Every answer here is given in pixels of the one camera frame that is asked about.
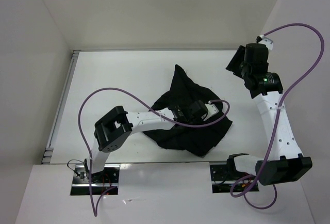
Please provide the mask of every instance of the white panel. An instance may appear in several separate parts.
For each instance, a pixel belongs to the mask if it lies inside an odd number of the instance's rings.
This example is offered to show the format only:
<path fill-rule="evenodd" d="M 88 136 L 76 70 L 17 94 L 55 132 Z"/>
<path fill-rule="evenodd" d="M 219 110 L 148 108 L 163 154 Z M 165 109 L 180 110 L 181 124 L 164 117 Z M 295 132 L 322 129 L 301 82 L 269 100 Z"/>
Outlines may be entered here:
<path fill-rule="evenodd" d="M 16 224 L 314 223 L 300 182 L 279 185 L 276 204 L 259 211 L 242 198 L 212 194 L 208 163 L 121 169 L 119 194 L 101 200 L 96 218 L 89 196 L 70 196 L 72 176 L 65 165 L 34 166 Z M 272 188 L 262 187 L 248 198 L 265 205 L 274 197 Z"/>
<path fill-rule="evenodd" d="M 150 106 L 170 89 L 177 63 L 193 81 L 210 88 L 231 104 L 228 117 L 233 125 L 223 140 L 204 158 L 188 151 L 159 147 L 142 133 L 130 136 L 124 145 L 111 153 L 107 162 L 190 162 L 226 160 L 235 153 L 263 157 L 267 138 L 259 111 L 244 87 L 244 82 L 225 68 L 234 51 L 112 51 L 79 54 L 70 91 L 63 111 L 52 157 L 53 164 L 70 159 L 84 159 L 87 149 L 77 125 L 79 108 L 84 99 L 102 87 L 118 87 L 135 94 Z M 94 124 L 117 105 L 127 111 L 145 111 L 140 103 L 116 91 L 96 94 L 85 105 L 82 128 L 90 144 Z"/>
<path fill-rule="evenodd" d="M 70 51 L 42 0 L 0 0 L 0 219 L 15 222 L 41 163 Z"/>
<path fill-rule="evenodd" d="M 286 100 L 292 131 L 305 156 L 311 156 L 312 169 L 302 184 L 317 224 L 330 223 L 330 2 L 329 0 L 278 0 L 264 32 L 287 23 L 302 22 L 318 29 L 325 40 L 323 59 Z M 290 27 L 269 36 L 275 47 L 270 54 L 270 70 L 277 72 L 287 88 L 315 61 L 320 41 L 303 27 Z"/>
<path fill-rule="evenodd" d="M 276 0 L 44 0 L 72 49 L 237 47 Z"/>

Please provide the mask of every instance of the purple cable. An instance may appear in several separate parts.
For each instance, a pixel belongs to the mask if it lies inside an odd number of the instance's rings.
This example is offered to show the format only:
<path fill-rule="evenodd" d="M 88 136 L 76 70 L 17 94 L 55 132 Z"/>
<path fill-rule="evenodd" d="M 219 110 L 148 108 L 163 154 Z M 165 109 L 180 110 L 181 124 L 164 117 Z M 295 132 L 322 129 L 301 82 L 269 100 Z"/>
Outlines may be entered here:
<path fill-rule="evenodd" d="M 98 198 L 97 200 L 97 203 L 96 203 L 96 206 L 94 205 L 94 199 L 93 199 L 93 193 L 92 193 L 92 151 L 88 145 L 88 142 L 86 140 L 86 137 L 83 133 L 83 130 L 81 128 L 81 113 L 82 113 L 82 109 L 84 108 L 85 104 L 87 103 L 87 101 L 93 96 L 95 95 L 96 93 L 100 92 L 100 91 L 106 91 L 106 90 L 114 90 L 114 91 L 120 91 L 120 92 L 123 92 L 127 95 L 129 95 L 130 97 L 134 98 L 136 101 L 138 101 L 140 104 L 142 104 L 143 106 L 145 106 L 148 110 L 150 110 L 151 112 L 153 112 L 154 114 L 158 115 L 159 117 L 165 119 L 165 120 L 168 120 L 169 122 L 173 122 L 177 125 L 180 125 L 180 126 L 184 126 L 184 127 L 193 127 L 193 128 L 197 128 L 197 127 L 208 127 L 208 126 L 211 126 L 219 121 L 221 121 L 229 112 L 230 110 L 230 104 L 226 101 L 226 100 L 212 100 L 212 101 L 209 101 L 210 103 L 215 103 L 215 102 L 223 102 L 223 103 L 226 103 L 227 104 L 227 110 L 226 112 L 220 117 L 218 118 L 217 120 L 213 121 L 213 122 L 210 122 L 210 123 L 206 123 L 206 124 L 201 124 L 201 125 L 190 125 L 190 124 L 185 124 L 185 123 L 180 123 L 180 122 L 177 122 L 177 121 L 174 121 L 168 117 L 165 117 L 165 116 L 162 116 L 160 113 L 158 113 L 157 111 L 151 109 L 151 107 L 149 107 L 146 103 L 144 103 L 142 100 L 140 100 L 138 97 L 134 96 L 132 93 L 128 92 L 128 91 L 125 91 L 123 89 L 120 89 L 120 88 L 115 88 L 115 87 L 106 87 L 106 88 L 101 88 L 99 90 L 96 90 L 94 92 L 92 92 L 91 94 L 89 94 L 87 96 L 87 98 L 83 101 L 83 103 L 81 104 L 81 107 L 79 109 L 79 113 L 78 113 L 78 128 L 79 128 L 79 131 L 80 131 L 80 134 L 82 136 L 82 139 L 84 140 L 84 143 L 87 147 L 87 150 L 88 150 L 88 153 L 89 153 L 89 156 L 90 156 L 90 164 L 89 164 L 89 176 L 88 176 L 88 180 L 89 180 L 89 195 L 90 195 L 90 199 L 91 199 L 91 204 L 92 204 L 92 208 L 93 208 L 93 213 L 94 213 L 94 216 L 96 217 L 97 216 L 97 206 L 98 206 L 98 203 L 101 199 L 101 197 L 106 193 L 108 192 L 109 190 L 113 189 L 114 187 L 111 187 L 109 189 L 107 189 L 106 191 L 104 191 L 100 197 Z"/>
<path fill-rule="evenodd" d="M 286 91 L 284 92 L 282 98 L 280 99 L 280 101 L 279 101 L 279 103 L 278 103 L 279 106 L 282 106 L 283 101 L 284 101 L 285 97 L 289 94 L 289 92 L 290 92 L 290 91 L 291 91 L 291 90 L 292 90 L 297 84 L 299 84 L 299 82 L 302 81 L 307 75 L 309 75 L 310 72 L 311 72 L 311 71 L 317 66 L 317 64 L 320 62 L 320 60 L 321 60 L 321 58 L 322 58 L 322 55 L 323 55 L 323 53 L 324 53 L 324 39 L 323 39 L 321 33 L 320 33 L 317 29 L 315 29 L 314 27 L 312 27 L 312 26 L 310 26 L 310 25 L 308 25 L 308 24 L 303 24 L 303 23 L 292 23 L 292 24 L 287 24 L 287 25 L 280 26 L 279 28 L 273 29 L 273 30 L 271 30 L 271 31 L 269 31 L 269 32 L 267 32 L 267 33 L 265 33 L 264 35 L 267 36 L 267 35 L 269 35 L 269 34 L 275 32 L 275 31 L 278 31 L 278 30 L 280 30 L 280 29 L 283 29 L 283 28 L 286 28 L 286 27 L 290 27 L 290 26 L 304 26 L 304 27 L 309 28 L 309 29 L 311 29 L 312 31 L 314 31 L 314 32 L 318 35 L 318 37 L 319 37 L 319 39 L 320 39 L 320 42 L 321 42 L 321 51 L 320 51 L 320 54 L 319 54 L 318 58 L 317 58 L 316 61 L 314 62 L 314 64 L 313 64 L 313 65 L 312 65 L 312 66 L 311 66 L 311 67 L 310 67 L 310 68 L 309 68 L 309 69 L 308 69 L 308 70 L 307 70 L 307 71 L 306 71 L 306 72 L 305 72 L 305 73 L 304 73 L 299 79 L 297 79 L 297 80 L 296 80 L 296 81 L 295 81 L 295 82 L 294 82 L 294 83 L 288 88 L 288 90 L 286 90 Z M 254 206 L 253 204 L 251 204 L 251 203 L 247 200 L 245 194 L 246 194 L 247 192 L 249 192 L 249 191 L 250 191 L 250 190 L 256 185 L 257 181 L 258 181 L 259 178 L 260 178 L 261 173 L 263 172 L 263 170 L 264 170 L 264 168 L 265 168 L 266 162 L 267 162 L 267 160 L 268 160 L 269 154 L 270 154 L 270 152 L 271 152 L 271 149 L 272 149 L 272 146 L 273 146 L 273 143 L 274 143 L 274 139 L 275 139 L 275 134 L 276 134 L 277 126 L 278 126 L 278 121 L 279 121 L 279 115 L 280 115 L 280 113 L 281 113 L 281 110 L 278 109 L 277 112 L 276 112 L 274 128 L 273 128 L 272 136 L 271 136 L 271 139 L 270 139 L 270 142 L 269 142 L 269 145 L 268 145 L 268 149 L 267 149 L 267 152 L 266 152 L 266 154 L 265 154 L 265 157 L 264 157 L 264 159 L 263 159 L 263 161 L 262 161 L 262 164 L 261 164 L 261 166 L 260 166 L 260 169 L 259 169 L 259 171 L 258 171 L 258 173 L 257 173 L 257 176 L 255 177 L 255 179 L 253 180 L 253 182 L 252 182 L 248 187 L 246 187 L 246 188 L 244 189 L 243 192 L 241 192 L 241 193 L 239 193 L 239 194 L 234 195 L 233 192 L 234 192 L 234 188 L 235 188 L 235 186 L 236 186 L 240 181 L 242 181 L 242 180 L 244 180 L 244 179 L 247 179 L 247 178 L 249 178 L 249 177 L 252 177 L 253 175 L 248 175 L 248 176 L 244 176 L 244 177 L 240 178 L 240 179 L 237 180 L 237 181 L 232 185 L 232 187 L 230 188 L 230 194 L 231 194 L 232 197 L 237 198 L 237 197 L 244 196 L 245 200 L 247 201 L 247 203 L 248 203 L 250 206 L 252 206 L 252 207 L 254 207 L 254 208 L 256 208 L 256 209 L 260 209 L 260 210 L 268 209 L 268 208 L 270 208 L 271 206 L 274 205 L 274 203 L 275 203 L 275 201 L 276 201 L 276 199 L 277 199 L 277 190 L 276 190 L 275 185 L 273 185 L 273 186 L 274 186 L 274 190 L 275 190 L 275 197 L 274 197 L 274 200 L 273 200 L 273 202 L 272 202 L 271 204 L 269 204 L 268 206 L 265 206 L 265 207 L 257 207 L 257 206 Z"/>

